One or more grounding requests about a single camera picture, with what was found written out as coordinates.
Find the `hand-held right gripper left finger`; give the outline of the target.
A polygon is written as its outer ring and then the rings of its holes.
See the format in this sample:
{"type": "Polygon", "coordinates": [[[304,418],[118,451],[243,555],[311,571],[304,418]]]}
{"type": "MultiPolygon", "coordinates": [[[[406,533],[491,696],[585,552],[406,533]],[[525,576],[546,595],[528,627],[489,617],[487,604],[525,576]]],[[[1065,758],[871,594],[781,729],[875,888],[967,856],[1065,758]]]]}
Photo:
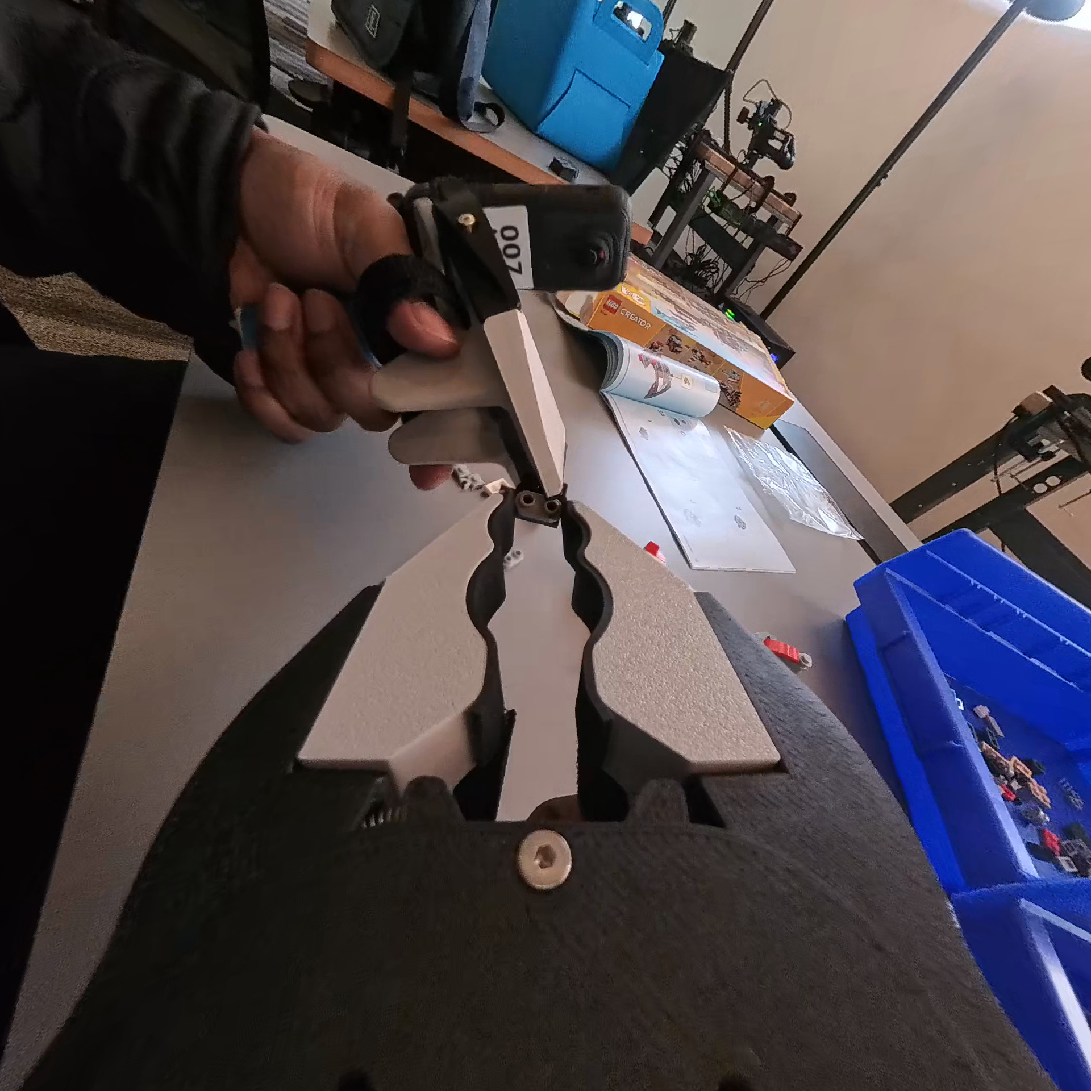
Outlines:
{"type": "Polygon", "coordinates": [[[509,755],[497,643],[514,495],[479,501],[383,582],[298,755],[307,767],[382,774],[398,792],[447,786],[493,822],[509,755]]]}

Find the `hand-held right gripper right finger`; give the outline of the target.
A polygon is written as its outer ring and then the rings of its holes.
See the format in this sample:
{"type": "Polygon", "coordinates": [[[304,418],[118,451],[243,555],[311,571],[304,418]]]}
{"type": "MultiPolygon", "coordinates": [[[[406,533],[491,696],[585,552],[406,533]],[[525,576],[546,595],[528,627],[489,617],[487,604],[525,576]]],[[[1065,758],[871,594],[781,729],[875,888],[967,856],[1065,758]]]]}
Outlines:
{"type": "Polygon", "coordinates": [[[572,609],[588,632],[577,800],[620,822],[654,781],[765,774],[781,755],[690,585],[589,506],[565,503],[572,609]]]}

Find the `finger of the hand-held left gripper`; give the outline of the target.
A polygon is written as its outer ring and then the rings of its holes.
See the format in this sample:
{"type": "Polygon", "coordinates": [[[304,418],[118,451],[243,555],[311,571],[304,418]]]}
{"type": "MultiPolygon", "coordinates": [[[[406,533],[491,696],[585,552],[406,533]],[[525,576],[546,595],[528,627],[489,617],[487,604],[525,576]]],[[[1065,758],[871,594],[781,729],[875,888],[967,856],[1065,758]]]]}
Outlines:
{"type": "Polygon", "coordinates": [[[566,429],[529,323],[516,309],[487,317],[482,328],[506,397],[501,434],[511,466],[525,488],[558,497],[566,429]]]}
{"type": "Polygon", "coordinates": [[[492,465],[523,479],[515,422],[523,395],[523,352],[470,347],[448,360],[404,353],[371,381],[376,406],[398,418],[389,455],[412,470],[492,465]]]}

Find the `red and white brick model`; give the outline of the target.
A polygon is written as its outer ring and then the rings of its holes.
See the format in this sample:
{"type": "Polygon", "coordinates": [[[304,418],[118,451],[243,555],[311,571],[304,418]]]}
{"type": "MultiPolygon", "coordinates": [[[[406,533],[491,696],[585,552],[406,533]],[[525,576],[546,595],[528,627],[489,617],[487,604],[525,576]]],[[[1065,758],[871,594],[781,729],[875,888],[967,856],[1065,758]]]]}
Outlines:
{"type": "MultiPolygon", "coordinates": [[[[644,546],[644,550],[663,566],[668,566],[666,553],[655,541],[648,541],[644,546]]],[[[780,640],[765,632],[754,632],[751,633],[751,636],[796,674],[810,670],[811,666],[813,666],[813,658],[811,658],[810,654],[799,650],[798,647],[790,643],[780,640]]]]}

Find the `grey desk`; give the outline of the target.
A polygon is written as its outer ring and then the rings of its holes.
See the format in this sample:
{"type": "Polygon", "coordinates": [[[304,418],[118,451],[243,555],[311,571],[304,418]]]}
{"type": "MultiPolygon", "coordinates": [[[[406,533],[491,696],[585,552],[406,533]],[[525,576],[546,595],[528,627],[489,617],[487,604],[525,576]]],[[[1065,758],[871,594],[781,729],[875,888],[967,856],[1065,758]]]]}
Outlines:
{"type": "MultiPolygon", "coordinates": [[[[673,571],[714,594],[746,630],[813,658],[801,679],[894,784],[844,618],[863,547],[752,504],[794,574],[692,572],[601,400],[594,345],[549,297],[523,295],[567,433],[570,494],[673,571]]],[[[249,699],[363,587],[471,508],[454,484],[418,492],[388,439],[344,424],[300,445],[271,437],[195,359],[135,561],[120,633],[65,816],[44,914],[2,1064],[16,1089],[63,1026],[101,959],[161,822],[211,744],[249,699]]]]}

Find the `person's left hand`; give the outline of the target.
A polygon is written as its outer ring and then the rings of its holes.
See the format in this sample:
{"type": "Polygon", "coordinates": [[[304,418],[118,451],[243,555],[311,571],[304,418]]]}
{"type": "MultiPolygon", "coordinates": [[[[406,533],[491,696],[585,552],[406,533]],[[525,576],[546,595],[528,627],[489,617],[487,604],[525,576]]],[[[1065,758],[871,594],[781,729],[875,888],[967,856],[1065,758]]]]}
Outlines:
{"type": "Polygon", "coordinates": [[[240,176],[229,299],[253,307],[256,335],[233,362],[238,400],[266,431],[301,443],[351,420],[397,421],[373,398],[374,367],[341,297],[377,260],[408,254],[385,197],[260,128],[240,176]]]}

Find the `wooden table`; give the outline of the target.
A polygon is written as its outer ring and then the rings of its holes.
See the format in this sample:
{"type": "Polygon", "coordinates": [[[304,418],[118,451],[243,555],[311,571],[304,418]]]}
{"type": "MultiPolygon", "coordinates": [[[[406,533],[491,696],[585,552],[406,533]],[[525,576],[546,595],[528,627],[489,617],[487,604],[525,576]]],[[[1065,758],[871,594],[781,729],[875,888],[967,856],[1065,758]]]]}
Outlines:
{"type": "Polygon", "coordinates": [[[332,83],[314,131],[410,180],[458,173],[475,182],[559,185],[565,182],[550,172],[549,164],[560,156],[580,170],[576,184],[607,183],[606,176],[538,137],[509,113],[489,133],[471,132],[417,94],[405,97],[406,109],[398,113],[396,84],[365,64],[336,23],[329,1],[309,3],[305,56],[307,63],[332,83]]]}

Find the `blue felt bag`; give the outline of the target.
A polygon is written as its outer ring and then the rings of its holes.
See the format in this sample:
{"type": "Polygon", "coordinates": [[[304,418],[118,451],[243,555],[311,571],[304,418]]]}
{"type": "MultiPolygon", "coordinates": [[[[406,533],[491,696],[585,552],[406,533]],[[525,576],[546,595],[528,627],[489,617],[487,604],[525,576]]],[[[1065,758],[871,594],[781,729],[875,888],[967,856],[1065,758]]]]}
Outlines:
{"type": "Polygon", "coordinates": [[[652,1],[497,1],[482,75],[521,125],[602,173],[663,62],[652,1]]]}

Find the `black case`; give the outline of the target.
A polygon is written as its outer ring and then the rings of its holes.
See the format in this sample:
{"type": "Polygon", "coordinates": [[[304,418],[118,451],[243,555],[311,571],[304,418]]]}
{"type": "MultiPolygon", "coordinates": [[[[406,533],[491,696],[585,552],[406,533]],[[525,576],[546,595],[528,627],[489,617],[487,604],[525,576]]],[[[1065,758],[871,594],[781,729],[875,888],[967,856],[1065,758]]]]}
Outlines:
{"type": "Polygon", "coordinates": [[[698,59],[690,47],[668,40],[659,53],[662,65],[618,161],[606,173],[630,195],[666,165],[678,143],[702,127],[726,88],[726,70],[698,59]]]}

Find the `yellow toy brick box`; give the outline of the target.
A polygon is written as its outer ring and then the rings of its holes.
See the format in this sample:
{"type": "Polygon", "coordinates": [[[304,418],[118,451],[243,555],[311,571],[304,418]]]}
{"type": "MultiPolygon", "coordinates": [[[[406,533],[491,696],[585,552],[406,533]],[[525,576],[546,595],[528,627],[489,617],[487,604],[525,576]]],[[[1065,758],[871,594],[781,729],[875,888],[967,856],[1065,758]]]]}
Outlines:
{"type": "Polygon", "coordinates": [[[560,290],[555,300],[589,329],[712,377],[726,408],[758,428],[774,425],[796,404],[757,333],[640,257],[630,257],[624,280],[614,288],[560,290]]]}

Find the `black device with coloured lights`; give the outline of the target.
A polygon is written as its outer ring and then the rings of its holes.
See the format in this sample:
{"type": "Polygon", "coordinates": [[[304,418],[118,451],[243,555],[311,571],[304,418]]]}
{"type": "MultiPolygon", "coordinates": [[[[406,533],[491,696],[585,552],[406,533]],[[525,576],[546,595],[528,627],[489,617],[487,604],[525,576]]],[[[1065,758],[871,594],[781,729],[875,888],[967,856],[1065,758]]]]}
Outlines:
{"type": "Polygon", "coordinates": [[[762,317],[760,313],[754,307],[743,302],[740,298],[729,297],[721,307],[721,310],[727,317],[736,320],[738,323],[747,327],[764,343],[766,349],[771,355],[774,364],[779,370],[782,370],[786,363],[796,353],[796,350],[794,350],[789,341],[774,329],[768,320],[762,317]]]}

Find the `blue plastic bin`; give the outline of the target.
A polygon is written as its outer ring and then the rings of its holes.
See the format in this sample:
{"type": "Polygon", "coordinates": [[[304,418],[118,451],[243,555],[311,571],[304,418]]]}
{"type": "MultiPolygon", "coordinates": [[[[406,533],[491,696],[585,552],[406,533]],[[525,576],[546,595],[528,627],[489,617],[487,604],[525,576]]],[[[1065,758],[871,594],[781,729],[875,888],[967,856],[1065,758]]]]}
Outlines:
{"type": "Polygon", "coordinates": [[[978,968],[1054,1084],[1088,1090],[1090,882],[1014,882],[950,902],[978,968]]]}
{"type": "Polygon", "coordinates": [[[956,530],[855,584],[847,623],[907,810],[947,894],[1066,875],[1032,835],[980,750],[973,706],[1008,716],[1020,742],[1089,804],[1089,608],[956,530]]]}

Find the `black backpack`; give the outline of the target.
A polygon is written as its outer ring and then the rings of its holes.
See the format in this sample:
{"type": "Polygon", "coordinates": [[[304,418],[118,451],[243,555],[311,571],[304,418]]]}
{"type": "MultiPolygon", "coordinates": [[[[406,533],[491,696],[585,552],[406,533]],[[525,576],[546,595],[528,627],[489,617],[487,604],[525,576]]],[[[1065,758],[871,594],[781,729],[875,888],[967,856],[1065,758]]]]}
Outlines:
{"type": "Polygon", "coordinates": [[[336,23],[368,65],[478,133],[506,119],[501,105],[479,95],[493,9],[489,1],[332,2],[336,23]]]}

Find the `pile of mixed toy bricks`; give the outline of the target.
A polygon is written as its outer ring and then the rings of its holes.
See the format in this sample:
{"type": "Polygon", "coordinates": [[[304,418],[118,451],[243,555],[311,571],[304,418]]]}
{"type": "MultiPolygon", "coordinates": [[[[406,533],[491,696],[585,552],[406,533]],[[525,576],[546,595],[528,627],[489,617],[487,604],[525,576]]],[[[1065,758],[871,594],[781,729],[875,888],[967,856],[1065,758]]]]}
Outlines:
{"type": "Polygon", "coordinates": [[[994,698],[955,684],[1002,810],[1044,878],[1089,882],[1090,789],[1065,746],[994,698]]]}

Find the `black metal frame table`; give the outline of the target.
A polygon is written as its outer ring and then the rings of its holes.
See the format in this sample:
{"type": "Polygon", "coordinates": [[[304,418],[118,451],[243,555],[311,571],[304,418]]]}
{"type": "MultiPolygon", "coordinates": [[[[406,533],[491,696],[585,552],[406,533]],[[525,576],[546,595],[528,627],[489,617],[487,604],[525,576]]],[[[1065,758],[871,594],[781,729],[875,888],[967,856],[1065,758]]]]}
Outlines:
{"type": "Polygon", "coordinates": [[[995,497],[925,540],[959,529],[992,533],[1003,552],[1009,552],[1043,580],[1089,607],[1089,563],[1031,511],[1042,497],[1089,478],[1089,472],[1090,395],[1067,394],[1048,386],[1019,401],[1002,429],[894,499],[890,506],[910,524],[970,485],[990,480],[995,497]]]}

